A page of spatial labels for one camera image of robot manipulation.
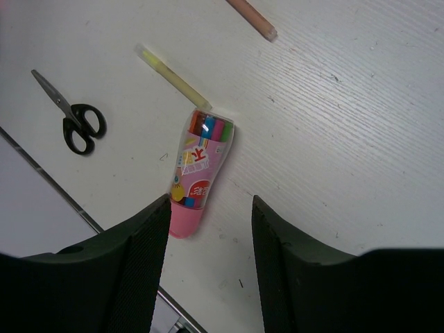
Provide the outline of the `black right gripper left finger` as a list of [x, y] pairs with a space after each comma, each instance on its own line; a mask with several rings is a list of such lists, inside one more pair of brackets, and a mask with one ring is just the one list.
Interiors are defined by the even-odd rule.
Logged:
[[148, 332], [169, 236], [161, 196], [57, 253], [1, 256], [2, 332]]

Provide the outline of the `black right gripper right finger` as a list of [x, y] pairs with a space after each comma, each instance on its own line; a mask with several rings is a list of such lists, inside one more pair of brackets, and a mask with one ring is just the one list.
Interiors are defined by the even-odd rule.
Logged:
[[443, 250], [351, 255], [253, 199], [252, 234], [266, 332], [442, 332]]

